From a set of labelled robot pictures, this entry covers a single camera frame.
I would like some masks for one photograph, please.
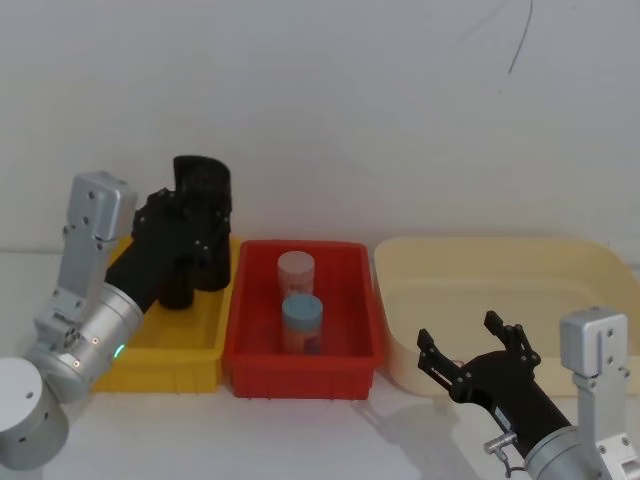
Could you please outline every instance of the black object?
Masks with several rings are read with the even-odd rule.
[[[231,280],[231,173],[220,161],[184,155],[173,160],[176,190],[149,195],[136,212],[131,245],[105,281],[146,312],[160,303],[187,308],[193,290],[213,292]]]
[[[504,344],[505,351],[479,355],[462,367],[436,348],[431,335],[418,335],[418,368],[438,382],[456,403],[475,403],[487,410],[503,432],[514,432],[516,449],[525,458],[544,437],[569,426],[534,380],[540,356],[527,340],[522,325],[504,325],[489,311],[484,326]]]

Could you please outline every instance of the table surface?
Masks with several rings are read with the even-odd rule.
[[[57,255],[0,253],[0,355],[23,352],[33,316],[55,286]],[[576,421],[574,398],[556,399]],[[245,400],[213,395],[98,394],[71,411],[61,454],[7,480],[497,480],[483,453],[500,434],[474,405],[407,394],[376,374],[368,401]],[[627,399],[640,445],[640,401]],[[510,450],[512,465],[522,460]],[[514,473],[514,479],[528,478]]]

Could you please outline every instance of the cream plastic bin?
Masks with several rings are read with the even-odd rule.
[[[393,238],[375,250],[377,287],[387,320],[388,367],[418,395],[446,392],[417,368],[418,331],[467,362],[503,349],[483,325],[487,310],[520,323],[542,356],[536,381],[549,395],[575,395],[560,363],[560,319],[594,305],[629,317],[628,392],[640,392],[640,285],[606,248],[572,238]]]

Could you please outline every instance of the plastic container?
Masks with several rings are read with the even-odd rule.
[[[306,252],[291,251],[278,258],[278,282],[284,300],[293,293],[313,295],[315,261]]]
[[[295,293],[282,302],[282,353],[322,353],[322,302],[308,293]]]
[[[282,353],[278,257],[311,254],[323,303],[321,355]],[[233,392],[247,398],[365,399],[382,361],[380,312],[367,250],[340,242],[256,240],[242,245],[225,359]]]
[[[129,245],[123,242],[114,257]],[[186,310],[156,302],[131,343],[95,385],[97,392],[208,393],[222,382],[222,354],[241,241],[231,238],[231,282],[195,292]]]
[[[560,320],[590,306],[629,317],[628,366],[640,371],[640,286],[604,247],[571,238],[394,238],[374,257],[389,372],[413,393],[446,395],[416,367],[421,328],[459,362],[504,348],[483,326],[487,310],[523,325],[542,356],[536,381],[549,395],[576,395],[560,363]],[[628,392],[639,391],[640,376],[632,374]]]

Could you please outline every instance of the white wall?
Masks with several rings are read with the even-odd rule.
[[[234,175],[247,236],[570,233],[640,261],[640,4],[5,0],[0,246],[58,248],[71,177]]]

